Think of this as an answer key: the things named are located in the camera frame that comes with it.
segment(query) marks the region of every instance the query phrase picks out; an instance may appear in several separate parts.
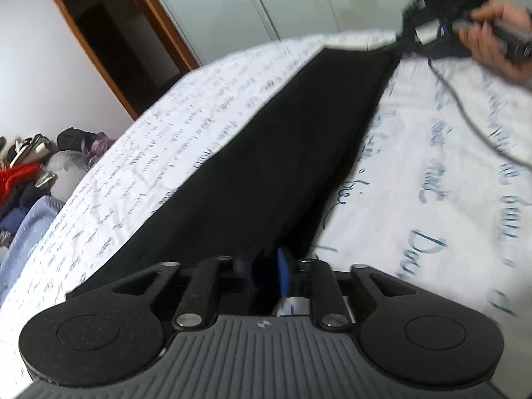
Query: bed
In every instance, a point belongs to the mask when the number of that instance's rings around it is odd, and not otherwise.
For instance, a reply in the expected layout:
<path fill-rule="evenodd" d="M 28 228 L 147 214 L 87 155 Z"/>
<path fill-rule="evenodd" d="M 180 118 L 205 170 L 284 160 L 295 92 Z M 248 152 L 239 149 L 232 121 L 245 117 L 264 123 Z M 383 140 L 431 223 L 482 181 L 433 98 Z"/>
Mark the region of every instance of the bed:
<path fill-rule="evenodd" d="M 30 382 L 18 335 L 99 269 L 324 46 L 368 49 L 392 32 L 317 35 L 229 55 L 185 76 L 87 174 L 0 308 L 0 397 Z M 471 60 L 437 69 L 491 138 L 532 160 L 532 95 Z M 310 255 L 366 263 L 486 313 L 505 352 L 494 381 L 532 391 L 532 178 L 461 120 L 421 58 L 401 61 L 360 160 L 329 200 Z"/>

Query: wooden door frame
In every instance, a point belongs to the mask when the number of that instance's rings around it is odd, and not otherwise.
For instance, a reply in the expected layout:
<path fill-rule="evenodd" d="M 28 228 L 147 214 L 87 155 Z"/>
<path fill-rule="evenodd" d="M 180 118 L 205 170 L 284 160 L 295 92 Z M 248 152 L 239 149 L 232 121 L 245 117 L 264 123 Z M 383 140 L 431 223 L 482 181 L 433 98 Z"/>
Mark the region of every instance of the wooden door frame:
<path fill-rule="evenodd" d="M 68 11 L 68 8 L 66 7 L 63 0 L 54 0 L 54 2 L 58 6 L 61 15 L 63 15 L 63 17 L 65 18 L 68 27 L 70 28 L 74 36 L 76 36 L 81 47 L 86 52 L 87 56 L 91 59 L 92 63 L 99 71 L 100 75 L 107 83 L 111 91 L 114 93 L 118 101 L 121 103 L 122 106 L 124 106 L 127 113 L 133 120 L 137 119 L 139 116 L 137 115 L 129 101 L 126 99 L 126 97 L 123 95 L 122 91 L 115 83 L 113 78 L 111 78 L 110 74 L 105 69 L 98 56 L 83 36 L 83 33 L 81 33 L 80 29 L 75 23 L 73 16 Z M 155 33 L 161 40 L 162 44 L 166 48 L 168 54 L 174 61 L 179 71 L 181 73 L 187 73 L 191 70 L 198 68 L 198 62 L 193 57 L 192 53 L 188 50 L 185 42 L 183 41 L 182 37 L 180 36 L 179 32 L 177 31 L 169 16 L 165 12 L 159 0 L 137 0 L 137 3 L 140 4 L 143 14 L 146 16 L 150 25 L 155 30 Z"/>

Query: human hand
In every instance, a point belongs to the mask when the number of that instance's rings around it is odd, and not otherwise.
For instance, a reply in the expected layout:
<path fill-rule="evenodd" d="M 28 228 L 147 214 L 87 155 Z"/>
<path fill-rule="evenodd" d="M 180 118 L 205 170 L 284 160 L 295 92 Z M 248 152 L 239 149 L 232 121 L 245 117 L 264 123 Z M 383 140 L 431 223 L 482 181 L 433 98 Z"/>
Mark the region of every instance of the human hand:
<path fill-rule="evenodd" d="M 532 32 L 532 19 L 525 9 L 509 1 L 493 0 L 471 12 L 471 19 L 479 24 L 474 24 L 469 29 L 460 29 L 460 41 L 471 50 L 476 61 L 510 79 L 532 77 L 532 63 L 511 62 L 502 55 L 499 42 L 487 23 L 496 18 Z"/>

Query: silver screw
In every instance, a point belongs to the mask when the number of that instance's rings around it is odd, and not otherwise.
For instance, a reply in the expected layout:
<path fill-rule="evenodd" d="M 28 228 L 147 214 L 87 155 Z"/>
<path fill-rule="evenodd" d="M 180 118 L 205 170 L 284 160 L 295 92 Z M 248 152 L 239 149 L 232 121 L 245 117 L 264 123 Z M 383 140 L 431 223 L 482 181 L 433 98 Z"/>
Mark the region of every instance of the silver screw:
<path fill-rule="evenodd" d="M 340 313 L 329 313 L 321 319 L 321 322 L 329 327 L 343 327 L 347 324 L 347 318 Z"/>
<path fill-rule="evenodd" d="M 196 327 L 201 324 L 203 318 L 197 313 L 182 313 L 176 318 L 176 323 L 181 327 Z"/>

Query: blue blanket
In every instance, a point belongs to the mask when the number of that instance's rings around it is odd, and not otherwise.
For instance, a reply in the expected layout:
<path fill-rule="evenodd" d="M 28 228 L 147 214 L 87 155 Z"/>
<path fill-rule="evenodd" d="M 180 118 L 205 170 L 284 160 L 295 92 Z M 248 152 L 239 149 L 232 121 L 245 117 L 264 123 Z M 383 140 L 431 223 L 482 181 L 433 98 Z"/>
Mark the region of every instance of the blue blanket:
<path fill-rule="evenodd" d="M 55 216 L 65 205 L 51 196 L 43 196 L 30 209 L 0 265 L 0 306 L 17 281 L 35 245 L 44 236 Z"/>

